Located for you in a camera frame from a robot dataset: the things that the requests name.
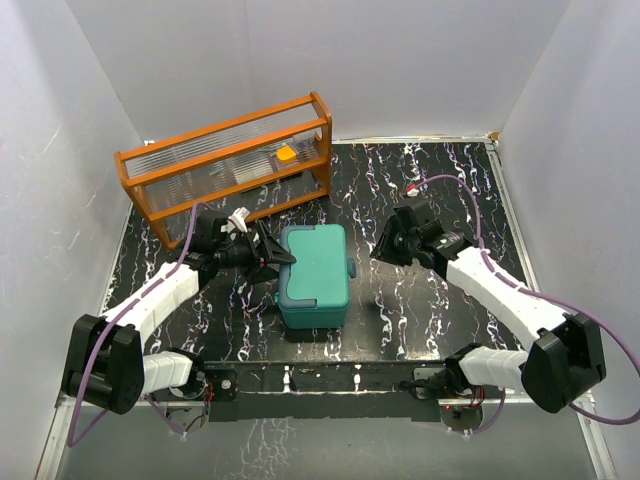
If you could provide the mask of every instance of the wooden shelf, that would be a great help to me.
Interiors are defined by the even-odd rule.
[[[286,115],[291,116],[297,109],[301,111],[303,108],[310,109],[311,115],[316,118],[306,118],[305,121],[295,122],[294,125],[280,125]],[[168,249],[173,249],[181,239],[170,238],[166,220],[190,210],[197,202],[219,201],[307,170],[312,172],[316,182],[320,185],[317,191],[258,212],[252,212],[249,220],[272,215],[300,203],[328,195],[331,188],[331,127],[332,119],[329,110],[320,96],[316,92],[311,92],[306,97],[243,115],[233,120],[210,125],[129,152],[117,152],[115,154],[116,167],[120,182],[136,208],[150,223],[151,229],[160,238],[163,245]],[[203,170],[207,171],[207,166],[214,168],[215,163],[224,160],[231,161],[233,164],[242,155],[245,155],[243,158],[246,161],[246,154],[249,152],[254,152],[251,154],[253,156],[262,155],[264,148],[269,149],[273,146],[276,149],[280,143],[293,142],[296,136],[314,130],[317,132],[313,142],[317,157],[310,160],[305,159],[291,167],[277,168],[273,173],[218,190],[215,189],[215,181],[211,180],[211,192],[201,195],[208,188],[207,177],[203,173]],[[129,176],[127,162],[136,162],[135,164],[131,163],[132,171],[135,171],[136,175]],[[189,184],[189,182],[193,184],[194,177],[189,175],[197,176],[200,184],[199,191],[187,188],[181,190],[180,195],[176,194],[176,185]],[[204,187],[201,186],[203,178],[205,179]],[[154,189],[147,191],[147,188],[152,185]],[[166,195],[164,194],[165,186],[167,186]],[[152,197],[152,194],[157,195],[158,189],[162,192],[162,207],[165,207],[166,204],[174,204],[159,211],[152,211],[150,198],[156,198]]]

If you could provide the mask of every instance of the white wall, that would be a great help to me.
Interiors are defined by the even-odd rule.
[[[63,0],[0,2],[0,477],[33,478],[71,327],[97,313],[139,145]]]
[[[640,349],[640,4],[574,0],[500,136],[506,180],[543,291],[601,315]],[[640,381],[607,341],[598,413],[640,407]],[[640,425],[605,427],[622,479]]]
[[[568,0],[67,3],[143,137],[317,90],[353,138],[502,129]]]
[[[255,110],[244,1],[67,3],[142,138]]]

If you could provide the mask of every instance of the teal lunch box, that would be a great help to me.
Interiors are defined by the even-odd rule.
[[[341,225],[289,225],[280,245],[296,263],[280,267],[276,302],[289,328],[344,326],[351,304],[349,278],[356,264],[347,257],[347,236]]]

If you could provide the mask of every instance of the wire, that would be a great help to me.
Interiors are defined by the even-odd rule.
[[[213,385],[209,384],[206,388],[206,393],[204,396],[204,416],[209,418],[209,414],[211,413],[211,402],[213,402]]]
[[[471,401],[469,402],[469,408],[474,406],[473,404],[476,401],[476,397],[477,397],[479,391],[480,391],[480,387],[475,387],[473,389],[473,396],[471,397]]]
[[[181,398],[183,400],[187,400],[187,401],[191,401],[191,400],[195,400],[196,398],[200,398],[202,396],[202,394],[205,392],[205,390],[207,389],[208,383],[206,381],[202,382],[202,390],[200,390],[198,393],[194,393],[193,396],[191,397],[187,397],[186,395],[184,395],[180,390],[178,390],[175,387],[169,387],[169,392],[171,392],[171,395]]]
[[[504,408],[504,402],[506,399],[507,399],[507,392],[505,389],[502,389],[502,395],[500,396],[500,403],[498,404],[498,410],[496,410],[496,413],[493,414],[493,417],[491,417],[491,420],[489,420],[489,422],[486,425],[482,425],[480,428],[478,428],[478,430],[473,430],[472,431],[473,434],[477,435],[478,433],[486,432],[493,426],[494,423],[498,421],[498,418],[502,413],[502,409]]]
[[[471,400],[469,407],[477,408],[482,405],[482,402],[484,402],[484,387],[476,387],[475,391],[473,392],[473,399]]]
[[[567,309],[567,310],[572,310],[574,312],[580,313],[580,314],[590,318],[601,329],[603,329],[605,332],[607,332],[611,336],[611,338],[613,338],[613,340],[620,346],[622,351],[627,355],[627,357],[631,361],[633,367],[636,370],[636,373],[640,377],[640,360],[636,357],[635,353],[631,350],[629,345],[624,341],[622,336],[618,332],[613,330],[610,326],[608,326],[606,324],[606,322],[604,322],[603,320],[598,318],[593,313],[588,312],[587,310],[584,310],[584,309],[582,309],[580,307],[577,307],[576,305],[573,305],[573,304],[571,304],[569,302],[566,302],[566,301],[564,301],[562,299],[559,299],[557,297],[554,297],[552,295],[536,292],[536,291],[531,290],[529,288],[526,288],[526,287],[524,287],[522,285],[516,284],[515,282],[513,282],[509,278],[505,277],[502,273],[496,272],[494,264],[491,261],[491,257],[489,257],[489,254],[487,253],[487,249],[486,249],[485,243],[484,243],[484,238],[482,237],[482,222],[481,222],[481,217],[480,217],[480,207],[478,206],[478,201],[476,200],[475,195],[473,194],[473,192],[467,186],[466,183],[464,183],[458,177],[455,177],[453,175],[446,175],[446,174],[444,174],[444,175],[435,175],[433,177],[427,178],[427,179],[423,180],[422,182],[410,187],[410,190],[413,190],[413,189],[418,190],[421,187],[423,187],[423,186],[425,186],[425,185],[427,185],[427,184],[429,184],[429,183],[431,183],[431,182],[433,182],[435,180],[454,180],[469,195],[469,198],[471,199],[471,203],[473,204],[473,209],[474,209],[474,213],[475,213],[476,238],[478,239],[478,247],[480,248],[480,251],[481,251],[482,260],[484,261],[484,264],[487,266],[487,268],[492,273],[495,273],[496,278],[498,278],[500,281],[502,281],[504,284],[508,285],[511,288],[519,288],[519,291],[524,293],[525,295],[528,295],[528,296],[534,297],[534,298],[539,298],[541,300],[545,300],[545,301],[547,301],[549,303],[553,303],[554,305],[557,305],[557,306],[562,307],[562,308]],[[600,415],[596,415],[596,414],[587,412],[586,410],[578,407],[574,403],[571,403],[569,406],[574,411],[580,413],[581,415],[584,415],[585,417],[587,417],[587,418],[589,418],[591,420],[595,420],[596,422],[604,423],[606,425],[630,425],[630,424],[635,423],[638,420],[640,420],[640,408],[638,409],[638,411],[636,413],[634,413],[633,415],[630,415],[628,417],[625,417],[625,418],[607,418],[607,417],[602,417]],[[494,418],[496,418],[498,416],[500,411],[501,411],[501,409],[498,409],[498,412],[496,413],[496,416]]]
[[[178,258],[178,261],[176,262],[176,266],[171,269],[171,271],[167,274],[167,276],[165,278],[169,278],[171,275],[176,273],[178,271],[178,269],[180,268],[180,266],[182,265],[182,263],[184,262],[184,259],[185,259],[186,255],[187,255],[188,250],[189,250],[189,245],[191,244],[191,237],[193,236],[193,227],[195,225],[195,220],[196,220],[196,210],[197,210],[198,206],[200,206],[200,205],[204,205],[206,208],[213,210],[212,206],[207,205],[204,202],[196,202],[196,203],[193,204],[193,206],[191,207],[191,218],[189,220],[189,227],[188,227],[188,230],[187,230],[187,238],[186,238],[186,240],[184,242],[184,247],[182,248],[182,253],[180,253],[180,257]],[[152,285],[150,285],[149,288],[147,288],[144,293],[148,294],[154,288],[156,288],[158,285],[161,285],[163,282],[164,282],[164,279],[162,279],[162,278],[158,279],[158,281],[156,281]],[[89,433],[89,431],[95,426],[95,424],[98,423],[98,421],[100,421],[107,413],[107,410],[103,410],[102,412],[100,412],[98,415],[96,415],[89,422],[89,425],[87,425],[87,427],[80,433],[80,435],[75,437],[76,427],[78,425],[78,419],[80,417],[80,410],[82,408],[82,400],[84,399],[85,393],[87,391],[87,384],[89,383],[89,377],[91,376],[91,371],[93,370],[93,366],[96,363],[96,359],[98,358],[98,354],[100,353],[100,349],[102,348],[102,345],[104,344],[105,340],[109,336],[109,333],[111,332],[111,330],[113,330],[114,327],[118,324],[118,322],[120,320],[122,320],[127,313],[129,313],[131,310],[133,310],[133,307],[135,307],[139,302],[140,302],[140,300],[136,298],[136,299],[132,300],[131,302],[129,302],[129,304],[127,304],[126,307],[124,307],[122,310],[120,310],[120,312],[118,312],[116,314],[116,316],[113,318],[113,320],[111,320],[107,324],[105,329],[102,331],[102,333],[100,334],[100,336],[96,340],[96,343],[95,343],[93,349],[91,350],[91,354],[89,355],[89,359],[87,360],[87,364],[84,367],[84,372],[82,374],[82,379],[80,380],[80,387],[78,388],[78,394],[76,395],[76,403],[73,406],[73,413],[71,415],[71,423],[69,425],[69,433],[67,435],[67,446],[69,448],[75,447],[85,437],[85,435],[87,433]]]
[[[191,427],[193,427],[193,426],[196,424],[196,422],[197,422],[198,420],[202,420],[203,418],[206,418],[206,417],[207,417],[207,416],[206,416],[204,413],[203,413],[203,414],[201,414],[201,415],[198,415],[196,418],[194,418],[194,419],[191,421],[191,423],[189,424],[189,426],[188,426],[187,428],[185,428],[185,429],[184,429],[184,431],[185,431],[186,433],[189,433],[189,430],[191,430]]]
[[[158,416],[161,417],[167,423],[167,425],[169,425],[171,430],[173,430],[176,433],[179,433],[180,435],[186,436],[187,430],[182,428],[180,425],[177,425],[169,417],[167,417],[165,413],[162,411],[162,409],[158,406],[158,404],[153,401],[153,398],[151,398],[150,395],[146,395],[144,398],[147,402],[149,402],[149,405],[151,405],[151,407],[153,408],[153,411],[156,412]]]

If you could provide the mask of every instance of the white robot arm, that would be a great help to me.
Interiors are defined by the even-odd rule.
[[[85,400],[123,414],[141,395],[157,390],[201,390],[196,377],[202,362],[197,355],[177,349],[143,355],[144,345],[162,322],[202,290],[219,270],[245,268],[245,278],[255,284],[277,278],[278,272],[270,265],[295,262],[264,223],[257,221],[254,229],[247,228],[244,219],[248,214],[244,208],[230,217],[216,211],[203,212],[197,217],[187,250],[173,254],[151,280],[102,317],[84,315],[76,321],[62,391],[82,396],[79,392],[85,381]]]
[[[445,360],[433,383],[448,391],[494,385],[525,391],[544,410],[558,412],[604,380],[600,329],[546,300],[524,295],[524,284],[456,232],[430,220],[425,199],[395,207],[372,257],[394,265],[414,259],[476,298],[519,340],[524,350],[470,344]]]
[[[429,220],[429,211],[424,199],[395,207],[372,257],[400,266],[417,259],[476,298],[523,347],[509,351],[470,344],[445,359],[446,368],[434,376],[432,386],[444,386],[448,394],[480,385],[526,391],[541,408],[555,413],[605,378],[600,330],[592,320],[523,295],[518,291],[523,284],[462,234],[445,232],[438,221]],[[196,377],[202,362],[196,355],[172,350],[143,356],[146,340],[220,269],[246,267],[248,281],[258,283],[277,278],[269,264],[295,262],[262,222],[254,231],[244,225],[246,215],[232,217],[217,212],[198,216],[195,241],[186,256],[163,265],[104,317],[85,315],[76,322],[62,382],[65,393],[78,395],[83,376],[89,375],[85,399],[126,413],[143,394],[170,387],[201,390]],[[85,373],[99,336],[125,310],[124,325],[113,328],[90,373]]]

